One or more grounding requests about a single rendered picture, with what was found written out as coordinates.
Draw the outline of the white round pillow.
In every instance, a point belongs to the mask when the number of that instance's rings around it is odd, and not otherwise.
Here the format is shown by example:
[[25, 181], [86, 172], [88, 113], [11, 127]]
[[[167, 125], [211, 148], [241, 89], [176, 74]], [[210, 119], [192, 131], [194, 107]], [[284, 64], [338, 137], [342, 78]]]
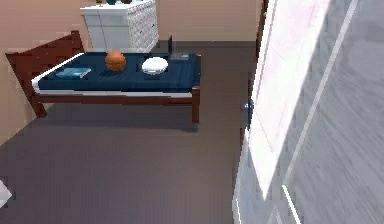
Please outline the white round pillow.
[[161, 57], [151, 57], [146, 59], [141, 68], [145, 74], [156, 75], [164, 72], [168, 67], [166, 59]]

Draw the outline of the orange basketball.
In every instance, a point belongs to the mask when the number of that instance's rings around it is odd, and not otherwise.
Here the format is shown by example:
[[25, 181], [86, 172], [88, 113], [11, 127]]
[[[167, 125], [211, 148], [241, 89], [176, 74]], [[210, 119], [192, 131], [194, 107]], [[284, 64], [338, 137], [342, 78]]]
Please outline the orange basketball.
[[105, 57], [105, 64], [112, 71], [121, 71], [126, 65], [126, 58], [119, 51], [111, 51]]

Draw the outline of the dark wood bed blue cover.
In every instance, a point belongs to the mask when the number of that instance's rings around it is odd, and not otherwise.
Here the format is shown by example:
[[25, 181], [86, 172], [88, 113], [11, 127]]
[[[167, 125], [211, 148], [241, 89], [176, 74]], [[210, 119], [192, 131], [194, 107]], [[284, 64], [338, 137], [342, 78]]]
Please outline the dark wood bed blue cover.
[[[142, 71], [153, 53], [126, 53], [126, 65], [112, 71], [105, 64], [105, 52], [86, 52], [80, 33], [50, 41], [6, 58], [35, 115], [47, 115], [46, 103], [189, 106], [192, 121], [199, 121], [201, 56], [188, 53], [188, 60], [169, 60], [161, 74]], [[83, 78], [60, 78], [64, 68], [90, 68]]]

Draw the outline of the white room door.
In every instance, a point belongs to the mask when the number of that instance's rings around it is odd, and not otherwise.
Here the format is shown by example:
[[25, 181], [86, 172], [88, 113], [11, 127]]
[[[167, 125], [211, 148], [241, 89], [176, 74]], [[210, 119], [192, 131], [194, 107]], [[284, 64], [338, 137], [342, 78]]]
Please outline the white room door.
[[264, 0], [233, 224], [384, 224], [384, 0]]

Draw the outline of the grey open laptop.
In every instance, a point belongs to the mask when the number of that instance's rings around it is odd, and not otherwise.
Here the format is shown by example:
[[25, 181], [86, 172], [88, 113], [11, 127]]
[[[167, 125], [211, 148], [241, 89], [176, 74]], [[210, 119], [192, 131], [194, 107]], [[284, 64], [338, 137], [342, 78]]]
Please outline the grey open laptop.
[[174, 51], [172, 35], [170, 35], [168, 38], [168, 54], [169, 54], [169, 60], [188, 60], [189, 59], [188, 53], [177, 53]]

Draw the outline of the white chest of drawers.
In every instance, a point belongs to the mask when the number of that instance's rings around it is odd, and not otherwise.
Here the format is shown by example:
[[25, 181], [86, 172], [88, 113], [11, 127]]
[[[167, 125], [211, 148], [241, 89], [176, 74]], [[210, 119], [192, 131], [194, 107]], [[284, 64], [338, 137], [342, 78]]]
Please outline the white chest of drawers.
[[156, 1], [98, 4], [81, 8], [93, 51], [148, 53], [159, 40]]

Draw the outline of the blue book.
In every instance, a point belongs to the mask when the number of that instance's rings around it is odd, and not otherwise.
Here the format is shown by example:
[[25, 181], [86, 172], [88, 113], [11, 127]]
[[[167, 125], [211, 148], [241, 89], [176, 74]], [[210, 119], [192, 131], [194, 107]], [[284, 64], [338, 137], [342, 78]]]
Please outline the blue book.
[[60, 78], [83, 78], [90, 71], [90, 68], [64, 68], [56, 76]]

